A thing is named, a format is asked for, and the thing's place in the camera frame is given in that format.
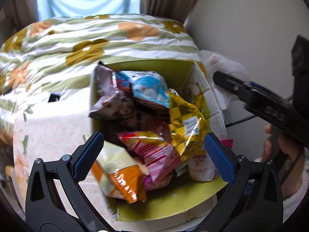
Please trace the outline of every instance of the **yellow snack bag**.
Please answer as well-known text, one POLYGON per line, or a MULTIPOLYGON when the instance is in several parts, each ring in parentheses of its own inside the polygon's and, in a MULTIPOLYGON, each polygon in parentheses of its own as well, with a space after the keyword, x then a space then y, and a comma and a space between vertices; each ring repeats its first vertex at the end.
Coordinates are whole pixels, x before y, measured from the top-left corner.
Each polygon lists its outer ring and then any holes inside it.
POLYGON ((185 161, 193 154, 205 154, 203 141, 207 123, 202 113, 182 97, 167 92, 170 99, 170 124, 172 145, 185 161))

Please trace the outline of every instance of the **blue and white package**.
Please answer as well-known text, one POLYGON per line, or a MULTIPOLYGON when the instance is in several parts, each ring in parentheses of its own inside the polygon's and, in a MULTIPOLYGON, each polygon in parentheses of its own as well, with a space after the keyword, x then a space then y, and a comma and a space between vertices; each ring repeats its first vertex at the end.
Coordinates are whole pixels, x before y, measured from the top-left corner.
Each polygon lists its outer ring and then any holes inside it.
POLYGON ((169 96, 164 78, 154 71, 120 71, 130 81, 133 96, 152 108, 169 108, 169 96))

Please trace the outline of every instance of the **blue gripper pad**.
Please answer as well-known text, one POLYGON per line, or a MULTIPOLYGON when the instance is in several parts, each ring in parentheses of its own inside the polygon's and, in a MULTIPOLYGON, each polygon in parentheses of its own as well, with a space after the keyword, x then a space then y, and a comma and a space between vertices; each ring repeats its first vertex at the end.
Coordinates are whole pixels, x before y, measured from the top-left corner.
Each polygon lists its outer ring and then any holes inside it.
POLYGON ((208 155, 210 156, 212 162, 219 171, 222 179, 225 182, 231 184, 235 177, 234 165, 227 158, 225 153, 220 148, 219 144, 214 140, 214 138, 210 134, 205 135, 204 147, 208 155))
POLYGON ((102 133, 92 138, 92 141, 88 144, 89 139, 83 146, 87 146, 81 156, 74 164, 74 176, 73 179, 76 182, 83 181, 86 179, 93 163, 101 152, 104 145, 104 136, 102 133))

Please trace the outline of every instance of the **pink striped snack bag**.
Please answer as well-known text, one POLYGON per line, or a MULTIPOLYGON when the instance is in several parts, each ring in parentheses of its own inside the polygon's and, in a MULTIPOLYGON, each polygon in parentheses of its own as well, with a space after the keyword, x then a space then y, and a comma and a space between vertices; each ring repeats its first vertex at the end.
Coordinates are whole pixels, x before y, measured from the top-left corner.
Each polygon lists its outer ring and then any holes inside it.
POLYGON ((155 132, 122 132, 117 133, 117 136, 127 146, 128 150, 144 158, 154 184, 160 182, 181 163, 173 145, 166 142, 155 132))

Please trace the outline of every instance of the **white fuzzy sleeve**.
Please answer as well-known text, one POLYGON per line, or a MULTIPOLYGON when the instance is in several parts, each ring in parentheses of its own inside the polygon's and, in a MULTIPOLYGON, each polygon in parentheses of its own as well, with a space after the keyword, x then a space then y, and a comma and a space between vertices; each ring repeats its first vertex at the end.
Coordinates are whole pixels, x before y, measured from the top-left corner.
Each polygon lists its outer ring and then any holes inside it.
POLYGON ((298 205, 301 203, 305 194, 307 193, 309 185, 309 175, 306 170, 302 172, 302 184, 299 190, 291 197, 283 201, 283 222, 285 222, 291 214, 296 210, 298 205))

